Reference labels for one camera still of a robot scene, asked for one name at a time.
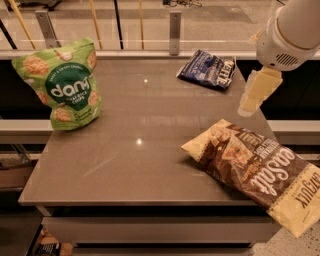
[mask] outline brand logo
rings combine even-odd
[[[282,167],[288,166],[294,158],[295,155],[290,150],[285,148],[280,149],[280,151],[267,162],[266,167],[261,168],[259,173],[250,179],[250,184],[258,187],[260,192],[277,196],[277,191],[273,188],[273,184],[277,179],[288,179],[288,172]]]
[[[73,85],[65,85],[63,88],[59,84],[51,90],[51,94],[56,97],[71,97],[79,91],[85,91],[90,88],[88,77],[85,77],[83,81],[76,81]]]
[[[51,98],[75,110],[88,105],[91,92],[90,71],[79,63],[64,63],[53,69],[46,80],[46,89]]]
[[[314,195],[320,189],[320,175],[316,172],[313,173],[310,180],[302,181],[302,188],[296,196],[296,200],[301,203],[302,208],[306,208],[311,202]]]

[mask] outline black floor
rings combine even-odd
[[[42,216],[33,207],[17,204],[16,192],[0,192],[0,255],[29,255]]]

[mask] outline dark blue package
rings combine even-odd
[[[227,89],[232,82],[235,59],[222,59],[198,50],[178,72],[177,77],[213,89]]]

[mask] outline table surface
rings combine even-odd
[[[35,206],[252,205],[180,146],[221,118],[272,137],[261,111],[238,115],[245,81],[226,91],[176,78],[187,59],[99,60],[102,114],[54,131],[20,199]]]

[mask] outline green snack bag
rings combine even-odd
[[[97,58],[94,43],[83,38],[12,60],[19,76],[52,108],[55,130],[73,130],[100,115],[101,97],[92,72]]]

